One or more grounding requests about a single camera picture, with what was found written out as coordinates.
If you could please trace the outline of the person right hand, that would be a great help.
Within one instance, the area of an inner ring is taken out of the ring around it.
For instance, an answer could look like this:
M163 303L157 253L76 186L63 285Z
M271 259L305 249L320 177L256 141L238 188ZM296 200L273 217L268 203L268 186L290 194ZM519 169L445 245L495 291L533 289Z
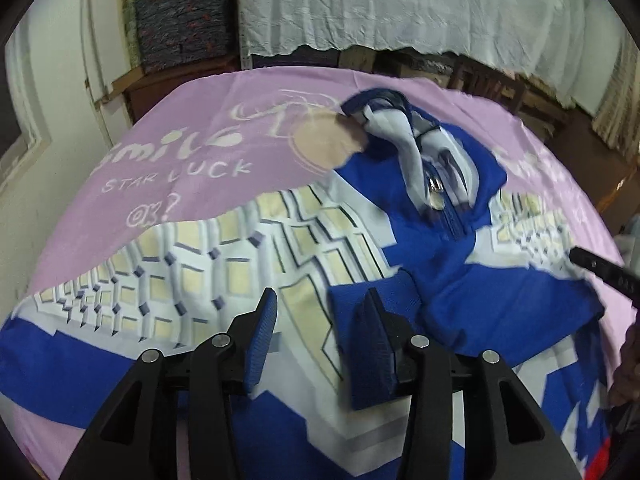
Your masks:
M613 374L608 400L612 406L621 406L638 401L639 394L639 325L634 324L628 328L620 347L620 365Z

